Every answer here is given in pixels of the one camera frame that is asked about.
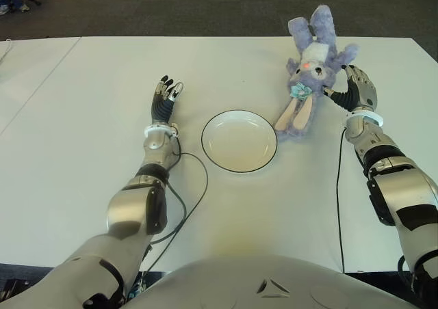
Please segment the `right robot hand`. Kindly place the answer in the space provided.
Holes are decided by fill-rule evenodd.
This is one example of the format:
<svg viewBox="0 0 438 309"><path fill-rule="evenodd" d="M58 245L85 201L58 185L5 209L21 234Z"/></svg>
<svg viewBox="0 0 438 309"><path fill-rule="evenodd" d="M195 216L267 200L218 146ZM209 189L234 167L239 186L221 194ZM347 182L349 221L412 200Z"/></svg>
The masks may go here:
<svg viewBox="0 0 438 309"><path fill-rule="evenodd" d="M349 112L356 109L375 111L378 103L377 93L368 75L354 65L343 65L342 69L346 73L347 90L336 92L324 85L323 94Z"/></svg>

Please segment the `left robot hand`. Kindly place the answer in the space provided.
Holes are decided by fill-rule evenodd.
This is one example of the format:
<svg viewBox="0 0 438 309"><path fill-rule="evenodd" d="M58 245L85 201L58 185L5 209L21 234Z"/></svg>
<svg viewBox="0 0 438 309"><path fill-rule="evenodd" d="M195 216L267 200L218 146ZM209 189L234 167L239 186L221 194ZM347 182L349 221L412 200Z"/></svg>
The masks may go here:
<svg viewBox="0 0 438 309"><path fill-rule="evenodd" d="M182 93L184 84L174 82L164 75L158 82L151 103L151 119L153 124L168 124L178 96Z"/></svg>

